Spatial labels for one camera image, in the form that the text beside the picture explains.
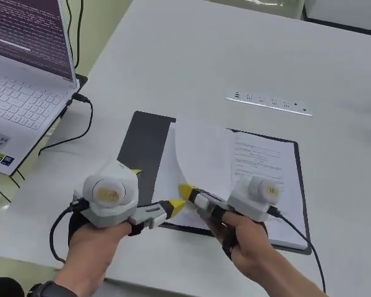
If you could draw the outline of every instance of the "laptop keyboard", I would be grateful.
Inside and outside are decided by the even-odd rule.
[[[0,118],[37,130],[64,95],[0,74]]]

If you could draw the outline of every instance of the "laptop screen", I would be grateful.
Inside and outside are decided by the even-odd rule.
[[[0,0],[0,55],[72,80],[58,0]]]

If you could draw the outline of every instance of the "document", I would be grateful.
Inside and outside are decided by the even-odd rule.
[[[277,207],[304,235],[304,204],[294,144],[243,132],[178,119],[169,128],[153,200],[179,197],[178,185],[189,183],[227,200],[241,176],[270,179],[280,190]],[[206,229],[194,207],[188,205],[169,221]],[[266,222],[272,244],[306,249],[307,243],[285,222]]]

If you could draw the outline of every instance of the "floor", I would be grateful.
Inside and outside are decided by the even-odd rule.
[[[64,0],[62,1],[65,11],[66,5]],[[73,24],[77,21],[79,2],[78,0],[70,0],[73,15],[75,16]],[[85,0],[85,13],[81,34],[81,63],[80,67],[77,69],[79,74],[87,75],[89,73],[131,2],[132,0]],[[303,0],[211,0],[211,2],[231,4],[233,6],[270,12],[293,18],[301,17],[301,10],[304,3]],[[71,35],[73,45],[75,44],[75,36],[76,27],[73,25]],[[23,175],[25,175],[26,179],[37,159],[37,151],[44,146],[48,140],[48,136],[41,141],[38,148],[21,167],[20,170]],[[22,186],[22,178],[20,176],[15,176],[15,179]],[[9,178],[0,175],[0,189],[2,189],[5,195],[12,199],[17,187]],[[0,212],[4,211],[6,207],[6,201],[0,196]],[[0,276],[15,278],[22,284],[26,291],[34,283],[45,282],[52,279],[54,270],[39,265],[0,258]]]

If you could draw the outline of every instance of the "watch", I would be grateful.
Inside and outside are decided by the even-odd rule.
[[[34,285],[27,297],[78,297],[74,292],[50,281],[44,284]]]

